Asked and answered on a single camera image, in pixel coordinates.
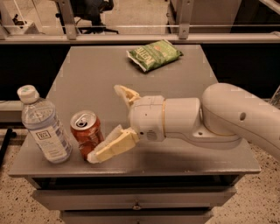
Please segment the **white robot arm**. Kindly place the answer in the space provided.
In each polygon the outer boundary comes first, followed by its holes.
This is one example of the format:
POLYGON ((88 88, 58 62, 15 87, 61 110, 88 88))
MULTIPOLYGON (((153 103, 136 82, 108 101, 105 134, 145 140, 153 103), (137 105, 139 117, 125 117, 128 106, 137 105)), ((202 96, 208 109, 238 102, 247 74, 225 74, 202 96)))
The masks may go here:
POLYGON ((198 98, 141 96, 116 85, 129 110, 129 127, 116 126, 87 154, 102 163, 133 149, 142 140, 182 139, 203 148, 234 148, 243 138, 280 158, 280 111, 246 90, 227 83, 209 86, 198 98))

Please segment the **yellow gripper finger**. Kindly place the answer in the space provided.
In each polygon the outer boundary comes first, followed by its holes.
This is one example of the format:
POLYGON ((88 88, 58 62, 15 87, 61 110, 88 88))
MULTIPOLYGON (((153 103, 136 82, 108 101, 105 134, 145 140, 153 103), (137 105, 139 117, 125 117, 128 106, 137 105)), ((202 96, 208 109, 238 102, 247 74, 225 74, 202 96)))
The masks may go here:
POLYGON ((99 143, 93 151, 87 154, 87 161, 91 164, 102 163, 112 157, 129 151, 139 142, 137 133, 132 128, 124 129, 121 125, 116 126, 99 143))
POLYGON ((128 109, 132 107, 135 101, 141 98, 138 92, 122 85, 114 85, 114 90, 115 93, 123 99, 128 109))

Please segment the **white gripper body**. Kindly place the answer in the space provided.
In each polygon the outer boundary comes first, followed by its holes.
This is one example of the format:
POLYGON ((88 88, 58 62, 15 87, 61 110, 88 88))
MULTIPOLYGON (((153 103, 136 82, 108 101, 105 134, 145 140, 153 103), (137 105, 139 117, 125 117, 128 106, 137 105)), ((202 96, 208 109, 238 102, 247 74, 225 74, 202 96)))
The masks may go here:
POLYGON ((165 139, 163 128, 163 106, 161 95, 148 95, 136 100, 129 110, 130 127, 140 139, 162 142, 165 139))

